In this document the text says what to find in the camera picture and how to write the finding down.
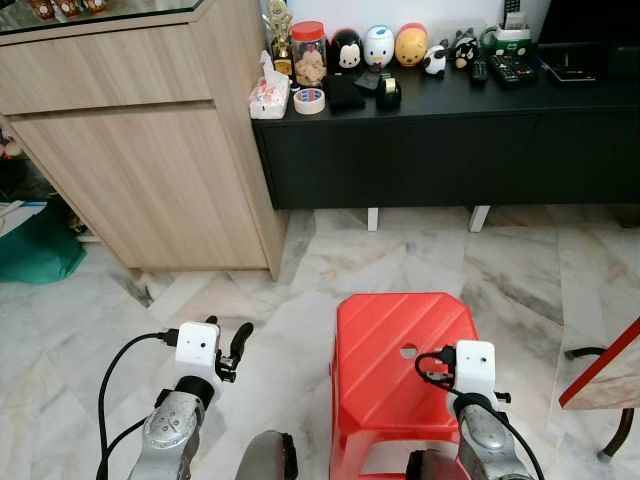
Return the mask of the green bag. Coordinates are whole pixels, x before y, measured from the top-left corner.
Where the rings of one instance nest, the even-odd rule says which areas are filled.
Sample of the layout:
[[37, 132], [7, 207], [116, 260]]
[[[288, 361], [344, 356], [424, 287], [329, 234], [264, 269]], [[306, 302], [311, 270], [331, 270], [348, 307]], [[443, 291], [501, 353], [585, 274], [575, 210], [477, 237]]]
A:
[[0, 238], [0, 283], [49, 284], [68, 278], [86, 256], [67, 225], [67, 209], [50, 204]]

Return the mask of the marble-pattern table board red edge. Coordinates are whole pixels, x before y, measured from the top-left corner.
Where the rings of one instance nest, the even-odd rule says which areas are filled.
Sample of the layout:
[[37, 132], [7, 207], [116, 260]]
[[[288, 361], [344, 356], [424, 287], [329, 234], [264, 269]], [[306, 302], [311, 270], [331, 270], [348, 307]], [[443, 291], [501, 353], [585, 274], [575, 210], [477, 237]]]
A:
[[635, 376], [635, 367], [630, 365], [628, 347], [640, 335], [640, 317], [622, 330], [612, 340], [602, 357], [566, 360], [572, 367], [582, 367], [580, 374], [570, 380], [559, 393], [557, 402], [563, 410], [616, 410], [628, 403], [628, 390]]

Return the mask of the black low sideboard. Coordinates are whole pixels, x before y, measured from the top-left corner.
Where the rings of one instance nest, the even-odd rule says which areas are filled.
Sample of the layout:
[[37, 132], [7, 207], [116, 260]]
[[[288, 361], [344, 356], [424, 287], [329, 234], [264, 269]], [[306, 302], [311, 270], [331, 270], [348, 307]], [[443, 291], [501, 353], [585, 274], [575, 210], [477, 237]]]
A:
[[515, 88], [461, 73], [396, 79], [397, 108], [253, 122], [275, 209], [639, 201], [639, 78]]

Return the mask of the small white black animal figure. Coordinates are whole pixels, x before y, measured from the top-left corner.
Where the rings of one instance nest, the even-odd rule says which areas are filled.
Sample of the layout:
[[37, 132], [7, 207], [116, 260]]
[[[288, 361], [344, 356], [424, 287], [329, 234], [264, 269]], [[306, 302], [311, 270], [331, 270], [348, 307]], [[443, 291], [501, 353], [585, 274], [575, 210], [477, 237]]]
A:
[[424, 60], [422, 60], [424, 72], [429, 74], [429, 76], [439, 76], [439, 74], [442, 74], [444, 70], [447, 69], [448, 55], [448, 40], [442, 40], [438, 45], [431, 46], [430, 49], [426, 51]]

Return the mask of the gold trophy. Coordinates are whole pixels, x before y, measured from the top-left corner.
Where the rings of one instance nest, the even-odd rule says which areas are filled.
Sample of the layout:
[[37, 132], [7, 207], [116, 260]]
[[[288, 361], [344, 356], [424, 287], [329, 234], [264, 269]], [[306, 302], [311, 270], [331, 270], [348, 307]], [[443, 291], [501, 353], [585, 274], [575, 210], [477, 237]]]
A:
[[284, 76], [293, 76], [292, 14], [285, 0], [268, 0], [264, 22], [271, 33], [273, 68]]

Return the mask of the light wooden cabinet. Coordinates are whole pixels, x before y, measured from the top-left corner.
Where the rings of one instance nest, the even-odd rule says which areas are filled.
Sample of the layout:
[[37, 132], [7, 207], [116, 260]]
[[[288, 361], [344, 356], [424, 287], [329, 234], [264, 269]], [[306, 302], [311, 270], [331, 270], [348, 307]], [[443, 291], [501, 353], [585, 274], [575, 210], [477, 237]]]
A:
[[138, 273], [282, 265], [248, 97], [262, 0], [108, 0], [41, 20], [0, 1], [0, 127]]

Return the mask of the black television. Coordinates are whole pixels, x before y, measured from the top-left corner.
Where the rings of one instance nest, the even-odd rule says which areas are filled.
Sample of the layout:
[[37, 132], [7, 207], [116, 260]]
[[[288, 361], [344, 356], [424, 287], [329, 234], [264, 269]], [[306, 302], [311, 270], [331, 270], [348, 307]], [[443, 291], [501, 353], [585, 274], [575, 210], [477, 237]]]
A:
[[540, 44], [635, 45], [640, 0], [550, 0]]

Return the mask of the green mug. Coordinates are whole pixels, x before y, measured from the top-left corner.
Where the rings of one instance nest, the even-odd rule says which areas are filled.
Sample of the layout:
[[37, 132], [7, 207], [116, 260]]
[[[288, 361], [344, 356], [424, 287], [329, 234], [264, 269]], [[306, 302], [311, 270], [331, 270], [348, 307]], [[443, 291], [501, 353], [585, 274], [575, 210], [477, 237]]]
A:
[[486, 28], [480, 36], [480, 45], [486, 54], [499, 56], [524, 56], [532, 45], [529, 27], [517, 26], [504, 29], [498, 26]]

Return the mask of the pink white tissue pack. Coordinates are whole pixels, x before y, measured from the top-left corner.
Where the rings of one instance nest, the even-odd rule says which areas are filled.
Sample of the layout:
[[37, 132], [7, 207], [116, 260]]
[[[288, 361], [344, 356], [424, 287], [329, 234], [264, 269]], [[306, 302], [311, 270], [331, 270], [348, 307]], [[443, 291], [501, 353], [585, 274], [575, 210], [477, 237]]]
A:
[[291, 101], [291, 78], [274, 67], [273, 55], [260, 52], [262, 76], [248, 97], [251, 119], [282, 119]]

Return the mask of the red-lidded snack jar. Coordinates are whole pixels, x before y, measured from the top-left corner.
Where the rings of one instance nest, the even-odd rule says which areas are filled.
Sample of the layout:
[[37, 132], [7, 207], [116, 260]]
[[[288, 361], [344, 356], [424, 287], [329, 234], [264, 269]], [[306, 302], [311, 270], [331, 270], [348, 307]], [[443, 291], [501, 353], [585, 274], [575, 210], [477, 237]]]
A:
[[320, 88], [326, 77], [326, 37], [324, 23], [305, 20], [291, 27], [294, 79], [305, 88]]

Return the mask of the white duck egg figure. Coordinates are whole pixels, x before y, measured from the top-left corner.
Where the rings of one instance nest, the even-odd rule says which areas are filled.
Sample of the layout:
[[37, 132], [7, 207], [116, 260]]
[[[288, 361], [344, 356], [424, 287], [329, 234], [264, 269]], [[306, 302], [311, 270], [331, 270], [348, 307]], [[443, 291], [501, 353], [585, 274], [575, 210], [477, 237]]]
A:
[[388, 26], [370, 27], [365, 32], [361, 54], [372, 72], [387, 69], [396, 60], [396, 31]]

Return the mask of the black pouch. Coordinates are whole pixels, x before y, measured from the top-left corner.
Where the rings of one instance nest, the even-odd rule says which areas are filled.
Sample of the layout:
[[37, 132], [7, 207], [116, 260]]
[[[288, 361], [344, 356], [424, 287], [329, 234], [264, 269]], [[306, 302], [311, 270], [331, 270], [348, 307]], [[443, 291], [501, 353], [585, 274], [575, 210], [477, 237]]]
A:
[[351, 76], [326, 76], [323, 90], [328, 96], [326, 104], [335, 113], [362, 109], [366, 104], [364, 93]]

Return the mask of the black cat figure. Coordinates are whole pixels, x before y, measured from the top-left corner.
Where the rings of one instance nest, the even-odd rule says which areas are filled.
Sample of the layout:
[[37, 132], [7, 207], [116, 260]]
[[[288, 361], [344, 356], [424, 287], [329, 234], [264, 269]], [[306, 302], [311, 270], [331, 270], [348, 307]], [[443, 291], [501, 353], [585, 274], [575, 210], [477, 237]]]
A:
[[477, 55], [477, 37], [474, 28], [458, 29], [454, 32], [454, 40], [452, 44], [449, 60], [454, 69], [465, 69], [468, 65], [474, 63]]

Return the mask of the yellow bear egg figure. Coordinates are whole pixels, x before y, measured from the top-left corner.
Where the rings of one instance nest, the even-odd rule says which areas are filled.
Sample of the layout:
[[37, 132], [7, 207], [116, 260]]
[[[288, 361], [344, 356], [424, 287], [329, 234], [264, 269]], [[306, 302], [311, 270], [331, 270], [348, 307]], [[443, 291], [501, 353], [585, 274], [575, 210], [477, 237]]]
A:
[[396, 36], [396, 60], [403, 68], [419, 65], [428, 51], [428, 32], [420, 23], [408, 23]]

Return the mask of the black tape dispenser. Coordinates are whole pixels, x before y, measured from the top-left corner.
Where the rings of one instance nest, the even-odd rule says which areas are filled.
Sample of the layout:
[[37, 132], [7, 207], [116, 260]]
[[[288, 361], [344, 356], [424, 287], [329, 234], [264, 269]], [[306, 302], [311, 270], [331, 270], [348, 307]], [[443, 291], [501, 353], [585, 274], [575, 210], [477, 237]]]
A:
[[402, 90], [397, 78], [390, 73], [381, 73], [375, 87], [375, 101], [380, 109], [394, 109], [401, 105]]

